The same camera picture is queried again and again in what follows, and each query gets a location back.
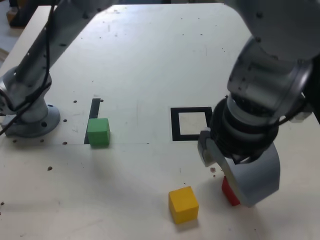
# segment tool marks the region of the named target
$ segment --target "black square outline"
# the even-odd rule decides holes
[[[205,107],[171,107],[171,130],[172,141],[198,141],[199,134],[187,134],[181,135],[179,113],[204,113],[206,126],[210,124],[212,116],[212,108],[210,106]]]

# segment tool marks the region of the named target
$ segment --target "red cube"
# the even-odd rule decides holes
[[[238,198],[236,197],[236,195],[232,191],[231,187],[229,186],[229,183],[228,183],[226,176],[224,176],[224,178],[223,178],[221,189],[222,189],[222,192],[224,193],[224,195],[226,196],[226,198],[228,199],[229,203],[232,206],[237,206],[240,204],[240,201],[238,200]]]

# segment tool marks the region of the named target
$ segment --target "wooden block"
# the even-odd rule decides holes
[[[110,143],[108,118],[90,118],[86,134],[92,147],[108,146]]]
[[[228,183],[226,176],[224,176],[224,178],[223,178],[221,189],[222,189],[222,192],[224,193],[224,195],[226,196],[226,198],[228,199],[229,203],[232,206],[237,206],[240,204],[240,201],[238,200],[238,198],[236,197],[236,195],[232,191],[231,187],[229,186],[229,183]]]
[[[198,218],[199,204],[190,186],[169,192],[169,209],[175,224]]]

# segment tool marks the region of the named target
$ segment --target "black tape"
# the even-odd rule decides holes
[[[99,114],[101,98],[93,98],[91,102],[91,108],[89,113],[89,119],[97,119]],[[87,136],[88,124],[86,125],[85,136],[84,136],[84,144],[89,144],[89,139]]]

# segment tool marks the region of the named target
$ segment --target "yellow cube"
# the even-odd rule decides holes
[[[169,192],[169,209],[175,224],[198,218],[199,204],[190,186]]]

